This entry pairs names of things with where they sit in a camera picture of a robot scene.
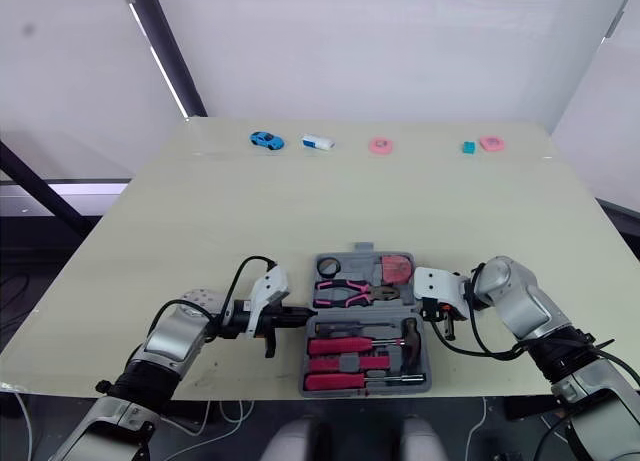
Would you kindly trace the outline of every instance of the pink-handled screwdriver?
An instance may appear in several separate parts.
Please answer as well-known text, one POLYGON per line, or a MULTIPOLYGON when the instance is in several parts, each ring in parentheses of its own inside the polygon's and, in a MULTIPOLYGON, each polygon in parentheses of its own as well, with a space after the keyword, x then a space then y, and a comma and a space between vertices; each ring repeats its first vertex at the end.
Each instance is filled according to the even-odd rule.
MULTIPOLYGON (((389 369, 390 367, 391 358, 389 356, 360 356, 358 358, 358 370, 361 371, 389 369)), ((311 358, 309 371, 312 373, 340 371, 340 358, 311 358)))
POLYGON ((346 374, 309 374, 304 380, 304 388, 308 391, 326 391, 331 389, 364 388, 369 381, 423 383, 424 374, 407 374, 402 376, 367 377, 364 373, 346 374))

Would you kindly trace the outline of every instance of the pliers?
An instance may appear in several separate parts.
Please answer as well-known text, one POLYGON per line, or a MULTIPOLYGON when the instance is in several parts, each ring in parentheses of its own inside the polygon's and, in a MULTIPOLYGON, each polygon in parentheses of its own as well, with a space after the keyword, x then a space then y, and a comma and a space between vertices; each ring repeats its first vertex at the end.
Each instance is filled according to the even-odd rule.
POLYGON ((323 289, 351 289, 358 291, 358 294, 347 299, 314 299, 313 306, 316 308, 349 308, 351 306, 369 306, 374 300, 380 299, 388 301, 400 297, 400 291, 391 286, 370 286, 366 281, 352 281, 350 279, 331 279, 318 281, 315 285, 316 291, 323 289))

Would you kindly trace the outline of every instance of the floor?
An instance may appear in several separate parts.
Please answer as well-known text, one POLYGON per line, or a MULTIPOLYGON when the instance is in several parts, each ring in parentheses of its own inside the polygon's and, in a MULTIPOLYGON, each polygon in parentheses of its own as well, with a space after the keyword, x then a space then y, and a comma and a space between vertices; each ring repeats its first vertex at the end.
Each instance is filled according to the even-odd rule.
MULTIPOLYGON (((64 262, 77 247, 77 241, 50 226, 31 226, 3 238, 14 245, 7 248, 2 240, 2 286, 0 303, 0 350, 4 349, 20 322, 38 302, 47 287, 64 266, 64 262), (36 239, 36 248, 24 249, 20 236, 29 241, 36 239), (28 275, 29 283, 25 285, 28 275)), ((24 396, 34 429, 34 461, 45 461, 55 452, 68 434, 82 419, 93 400, 50 396, 24 396)), ((537 443, 547 428, 539 416, 508 421, 503 409, 503 398, 487 399, 485 423, 475 432, 470 445, 470 461, 530 460, 537 443)), ((225 403, 225 411, 237 416, 237 403, 225 403)), ((169 411, 174 418, 193 429, 199 426, 205 403, 171 403, 169 411)), ((336 461, 389 460, 394 433, 405 416, 418 415, 428 420, 441 437, 450 461, 464 459, 469 429, 482 417, 482 398, 423 398, 423 399, 367 399, 367 400, 314 400, 314 401, 260 401, 253 412, 233 435, 190 451, 178 460, 258 460, 271 437, 285 423, 304 415, 312 415, 331 425, 336 461)), ((554 421, 554 414, 546 419, 554 421)), ((218 403, 212 403, 207 427, 199 438, 189 437, 172 426, 162 423, 150 443, 151 459, 164 460, 168 455, 197 442, 215 438, 229 432, 235 425, 225 422, 218 403)), ((27 430, 25 419, 15 397, 0 393, 0 459, 26 459, 27 430)), ((574 459, 568 446, 556 436, 549 438, 544 461, 570 461, 574 459)))
MULTIPOLYGON (((26 399, 34 427, 34 461, 46 461, 93 402, 47 396, 27 396, 26 399)), ((488 461, 501 459, 496 458, 500 453, 511 453, 511 457, 503 459, 530 460, 540 437, 546 431, 542 421, 538 417, 506 421, 502 414, 501 399, 490 398, 487 401, 487 419, 472 438, 469 459, 488 461)), ((202 416, 204 403, 189 404, 194 414, 197 412, 202 416)), ((17 415, 17 403, 6 401, 4 405, 9 411, 8 415, 15 417, 3 413, 0 459, 25 459, 27 435, 24 418, 17 415)), ((237 403, 225 403, 225 412, 228 416, 237 417, 237 403)), ((256 402, 250 417, 235 434, 176 459, 257 461, 279 427, 303 415, 314 415, 331 425, 336 461, 389 460, 393 433, 409 414, 427 419, 440 435, 450 461, 461 461, 464 459, 467 433, 482 416, 482 399, 261 401, 256 402)), ((548 414, 547 419, 553 420, 553 414, 548 414)), ((190 428, 197 426, 196 422, 192 422, 190 428)), ((224 434, 233 427, 220 418, 217 406, 200 438, 189 437, 163 423, 151 440, 151 459, 163 460, 179 449, 224 434)), ((546 445, 543 459, 568 461, 574 458, 562 440, 552 437, 546 445)))

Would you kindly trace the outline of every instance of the small cube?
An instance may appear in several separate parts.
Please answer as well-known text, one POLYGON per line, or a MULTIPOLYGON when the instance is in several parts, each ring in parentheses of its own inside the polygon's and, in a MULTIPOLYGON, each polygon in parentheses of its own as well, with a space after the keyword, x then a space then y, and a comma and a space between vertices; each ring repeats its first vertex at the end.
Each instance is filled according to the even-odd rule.
POLYGON ((476 152, 476 143, 473 141, 465 141, 462 145, 462 152, 465 154, 473 154, 476 152))

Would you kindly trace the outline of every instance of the pink ring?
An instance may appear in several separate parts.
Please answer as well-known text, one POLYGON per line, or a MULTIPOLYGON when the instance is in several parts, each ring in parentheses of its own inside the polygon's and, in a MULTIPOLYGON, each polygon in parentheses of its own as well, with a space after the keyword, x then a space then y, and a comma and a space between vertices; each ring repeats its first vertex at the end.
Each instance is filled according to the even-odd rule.
POLYGON ((387 138, 373 138, 369 143, 369 151, 376 154, 390 154, 393 151, 393 141, 387 138))

